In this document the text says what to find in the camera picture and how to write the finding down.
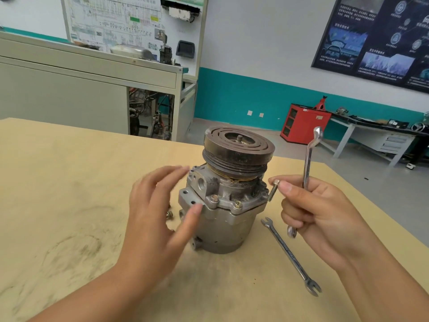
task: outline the hex bolt head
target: hex bolt head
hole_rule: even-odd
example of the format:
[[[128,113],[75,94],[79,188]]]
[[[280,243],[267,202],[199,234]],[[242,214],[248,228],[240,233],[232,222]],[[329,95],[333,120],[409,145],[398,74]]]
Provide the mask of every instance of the hex bolt head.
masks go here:
[[[234,202],[234,208],[241,209],[242,207],[243,207],[243,204],[241,203],[241,201]]]

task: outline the engine component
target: engine component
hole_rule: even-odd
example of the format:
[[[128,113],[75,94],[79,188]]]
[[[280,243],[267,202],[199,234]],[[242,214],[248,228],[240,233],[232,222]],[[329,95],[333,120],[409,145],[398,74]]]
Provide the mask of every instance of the engine component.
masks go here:
[[[269,140],[250,131],[206,130],[202,152],[206,163],[190,170],[186,188],[179,192],[180,219],[193,204],[203,204],[194,249],[225,254],[243,244],[268,201],[262,178],[274,150]]]

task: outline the workbench leg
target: workbench leg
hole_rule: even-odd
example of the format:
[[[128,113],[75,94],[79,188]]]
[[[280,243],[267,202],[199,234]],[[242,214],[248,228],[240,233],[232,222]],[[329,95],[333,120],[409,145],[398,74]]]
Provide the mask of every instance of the workbench leg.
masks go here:
[[[393,157],[392,161],[389,164],[389,167],[394,167],[400,161],[400,159],[403,157],[405,152],[411,146],[411,143],[413,143],[414,139],[415,138],[410,138],[407,142],[404,143],[400,152],[395,157]]]
[[[350,124],[346,133],[343,136],[343,139],[341,139],[340,144],[338,145],[337,150],[334,153],[334,157],[333,158],[338,158],[341,155],[341,152],[343,151],[344,147],[346,146],[348,140],[350,139],[353,131],[354,131],[355,125],[354,124]]]

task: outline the left hand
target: left hand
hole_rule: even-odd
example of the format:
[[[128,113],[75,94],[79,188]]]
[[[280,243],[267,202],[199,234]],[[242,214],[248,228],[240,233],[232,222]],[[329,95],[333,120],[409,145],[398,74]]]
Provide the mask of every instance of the left hand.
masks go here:
[[[124,245],[113,269],[139,297],[169,275],[195,232],[202,205],[190,208],[176,232],[166,225],[170,192],[189,167],[165,166],[136,181]]]

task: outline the mounting hole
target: mounting hole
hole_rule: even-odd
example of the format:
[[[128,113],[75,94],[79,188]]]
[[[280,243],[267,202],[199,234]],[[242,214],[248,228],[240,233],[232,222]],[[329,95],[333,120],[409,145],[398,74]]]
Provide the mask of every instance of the mounting hole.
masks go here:
[[[204,183],[204,179],[202,179],[202,178],[198,179],[198,187],[200,188],[200,190],[204,190],[206,188],[206,184]]]

